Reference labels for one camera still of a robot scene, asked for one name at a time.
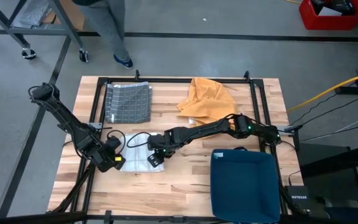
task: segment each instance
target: orange cloth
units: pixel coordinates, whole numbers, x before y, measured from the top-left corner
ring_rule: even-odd
[[[179,116],[194,118],[196,126],[199,126],[236,113],[236,102],[222,84],[206,78],[193,78],[189,97],[177,108]]]

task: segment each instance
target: blue shoe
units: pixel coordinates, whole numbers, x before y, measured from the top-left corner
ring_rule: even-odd
[[[132,62],[131,59],[129,59],[128,62],[123,62],[122,60],[119,60],[116,55],[114,55],[114,59],[115,59],[115,61],[116,61],[117,63],[119,63],[120,65],[126,67],[127,69],[132,69],[132,68],[134,68],[134,63]]]

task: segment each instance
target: wooden table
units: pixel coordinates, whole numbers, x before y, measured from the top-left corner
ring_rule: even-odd
[[[76,97],[73,113],[87,123],[98,77],[82,77]],[[265,78],[265,92],[273,125],[288,125],[280,82],[277,78]],[[188,95],[189,83],[150,83],[153,89],[152,119],[142,124],[108,124],[124,133],[163,132],[175,126],[189,126],[187,118],[177,117],[176,105]],[[238,113],[254,118],[250,88],[248,84],[224,84],[237,103]],[[101,90],[98,112],[103,102],[104,87]],[[263,109],[257,91],[260,117]],[[102,140],[106,140],[109,130],[103,131]],[[293,144],[292,138],[282,136],[284,141]],[[105,173],[96,171],[89,203],[89,214],[103,215],[111,210],[113,215],[185,215],[212,217],[209,194],[209,161],[211,151],[217,148],[244,146],[251,151],[259,151],[258,139],[234,139],[227,134],[219,134],[207,139],[197,139],[179,149],[171,158],[165,160],[165,170],[153,174],[123,173],[110,169]],[[277,146],[277,157],[281,178],[288,185],[288,176],[299,171],[296,152],[288,144]],[[80,158],[73,145],[63,148],[62,158],[48,209],[55,208],[74,186]],[[293,185],[303,185],[300,172],[291,176]],[[80,205],[84,190],[80,193]]]

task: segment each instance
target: red box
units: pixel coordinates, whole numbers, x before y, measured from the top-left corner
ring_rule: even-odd
[[[351,3],[355,10],[353,16],[318,16],[314,11],[311,0],[303,0],[299,7],[299,12],[306,29],[351,30],[358,25],[358,0],[351,0]]]

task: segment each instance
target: gray floor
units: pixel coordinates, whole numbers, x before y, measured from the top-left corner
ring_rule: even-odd
[[[9,14],[13,5],[0,0],[5,13]],[[274,0],[127,0],[126,30],[358,36],[358,28],[351,32],[307,31],[296,4]],[[64,41],[64,37],[26,36],[26,39],[37,51],[36,60],[23,60],[19,45],[9,36],[0,35],[0,199],[37,108],[30,103],[26,90],[48,81]],[[78,47],[72,44],[57,81],[61,99],[70,109],[81,76],[134,75],[134,70],[126,70],[113,62],[112,52],[100,38],[82,39],[91,54],[90,63],[78,60]],[[249,70],[255,78],[280,78],[287,108],[353,77],[358,67],[358,44],[127,38],[126,45],[135,68],[144,75],[241,77]],[[337,96],[304,121],[354,98]],[[312,105],[315,104],[290,113],[290,121]],[[301,139],[330,133],[356,121],[358,102],[308,124],[301,130]],[[9,215],[45,212],[65,137],[56,124],[54,118],[46,114]],[[358,130],[309,142],[358,147]]]

